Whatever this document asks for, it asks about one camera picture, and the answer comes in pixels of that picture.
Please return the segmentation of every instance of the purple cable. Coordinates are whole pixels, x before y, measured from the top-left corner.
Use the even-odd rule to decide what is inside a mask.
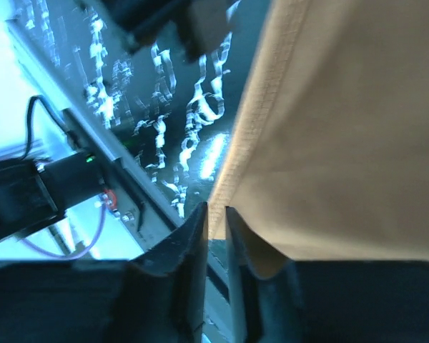
[[[92,249],[92,247],[99,240],[100,235],[102,234],[102,231],[103,231],[103,227],[105,225],[106,213],[107,213],[107,206],[105,203],[103,203],[102,208],[101,208],[100,221],[99,221],[99,226],[97,227],[97,231],[95,232],[94,237],[92,237],[91,243],[86,248],[81,250],[80,252],[70,254],[70,255],[59,255],[59,254],[55,254],[53,252],[48,252],[47,250],[40,248],[38,245],[30,242],[27,238],[22,239],[22,243],[24,243],[28,248],[46,256],[46,257],[51,257],[53,259],[60,259],[60,260],[65,260],[65,261],[71,260],[71,259],[78,259],[80,257],[83,257],[85,254],[87,254],[89,252],[89,250]]]

